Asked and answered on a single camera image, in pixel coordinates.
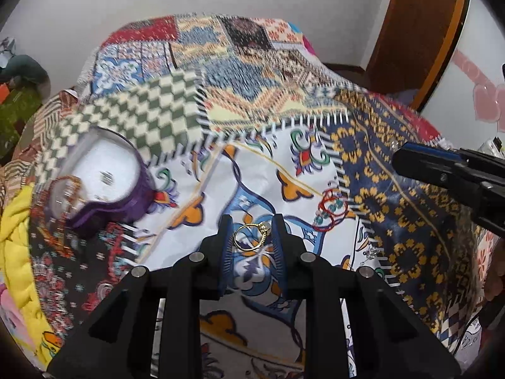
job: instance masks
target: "ring band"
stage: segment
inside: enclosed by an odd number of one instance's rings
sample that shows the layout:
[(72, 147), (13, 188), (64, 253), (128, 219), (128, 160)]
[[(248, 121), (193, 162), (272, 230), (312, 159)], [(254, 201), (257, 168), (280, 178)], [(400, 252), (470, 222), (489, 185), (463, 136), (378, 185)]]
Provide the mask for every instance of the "ring band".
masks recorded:
[[(237, 234), (242, 230), (242, 229), (246, 229), (246, 228), (257, 228), (258, 231), (260, 232), (261, 234), (261, 239), (259, 240), (259, 244), (256, 245), (255, 247), (252, 247), (252, 248), (243, 248), (241, 247), (239, 244), (238, 244), (238, 241), (237, 241)], [(242, 225), (241, 227), (239, 227), (238, 230), (235, 231), (235, 233), (233, 234), (233, 243), (234, 245), (240, 249), (241, 251), (243, 252), (251, 252), (253, 250), (256, 250), (258, 249), (259, 247), (261, 247), (264, 242), (266, 241), (267, 239), (267, 236), (270, 234), (270, 228), (267, 227), (263, 222), (260, 223), (260, 224), (245, 224), (245, 225)]]

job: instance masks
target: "patchwork blanket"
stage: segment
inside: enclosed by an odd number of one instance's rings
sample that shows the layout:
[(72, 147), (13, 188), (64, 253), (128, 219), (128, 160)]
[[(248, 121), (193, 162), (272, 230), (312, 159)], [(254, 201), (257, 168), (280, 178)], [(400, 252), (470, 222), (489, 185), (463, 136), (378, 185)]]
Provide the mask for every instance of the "patchwork blanket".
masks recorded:
[[(8, 198), (21, 184), (35, 181), (37, 192), (54, 179), (91, 124), (137, 147), (157, 198), (135, 224), (110, 223), (90, 240), (67, 231), (79, 247), (71, 258), (40, 234), (37, 222), (50, 227), (50, 219), (32, 213), (29, 277), (50, 326), (31, 338), (34, 347), (56, 353), (132, 266), (172, 265), (215, 233), (222, 214), (238, 228), (282, 213), (308, 250), (346, 269), (372, 266), (454, 348), (481, 294), (488, 260), (477, 258), (491, 243), (477, 244), (468, 212), (445, 190), (391, 167), (393, 142), (443, 140), (415, 112), (332, 73), (311, 50), (286, 21), (217, 15), (132, 23), (96, 50), (79, 79), (81, 104), (63, 94), (56, 111), (35, 118), (40, 127), (46, 116), (47, 129)], [(257, 235), (241, 243), (253, 247)], [(201, 304), (205, 377), (301, 377), (305, 305), (282, 298), (277, 267), (268, 245), (234, 253), (227, 294)]]

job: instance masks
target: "black cable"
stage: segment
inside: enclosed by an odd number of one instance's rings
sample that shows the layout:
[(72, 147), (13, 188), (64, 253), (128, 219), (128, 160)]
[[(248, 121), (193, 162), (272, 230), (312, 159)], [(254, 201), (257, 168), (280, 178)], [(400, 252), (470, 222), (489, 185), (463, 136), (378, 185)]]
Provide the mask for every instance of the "black cable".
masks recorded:
[(466, 331), (468, 330), (468, 328), (470, 327), (470, 325), (478, 318), (479, 316), (479, 313), (476, 313), (471, 319), (470, 321), (466, 324), (465, 326), (465, 330), (463, 332), (463, 334), (461, 335), (461, 338), (458, 340), (458, 344), (456, 345), (456, 348), (453, 350), (453, 356), (456, 355), (456, 352), (458, 352), (458, 349), (460, 348), (461, 346), (461, 342), (463, 342), (463, 338), (465, 337), (465, 334), (466, 334)]

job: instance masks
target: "brown door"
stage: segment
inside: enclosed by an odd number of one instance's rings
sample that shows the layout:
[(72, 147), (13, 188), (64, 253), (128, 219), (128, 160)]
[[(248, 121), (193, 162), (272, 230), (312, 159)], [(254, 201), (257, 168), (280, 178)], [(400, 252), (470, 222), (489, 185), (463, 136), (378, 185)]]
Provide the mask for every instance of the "brown door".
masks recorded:
[(456, 1), (391, 0), (367, 67), (372, 91), (422, 88), (448, 35)]

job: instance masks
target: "person's hand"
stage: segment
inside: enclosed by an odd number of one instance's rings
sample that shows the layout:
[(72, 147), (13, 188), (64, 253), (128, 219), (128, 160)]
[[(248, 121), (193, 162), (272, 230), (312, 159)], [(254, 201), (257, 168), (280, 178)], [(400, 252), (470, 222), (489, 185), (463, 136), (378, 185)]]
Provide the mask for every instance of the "person's hand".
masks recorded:
[(505, 275), (505, 240), (500, 238), (493, 252), (491, 266), (484, 283), (484, 296), (492, 301), (503, 291), (502, 276)]

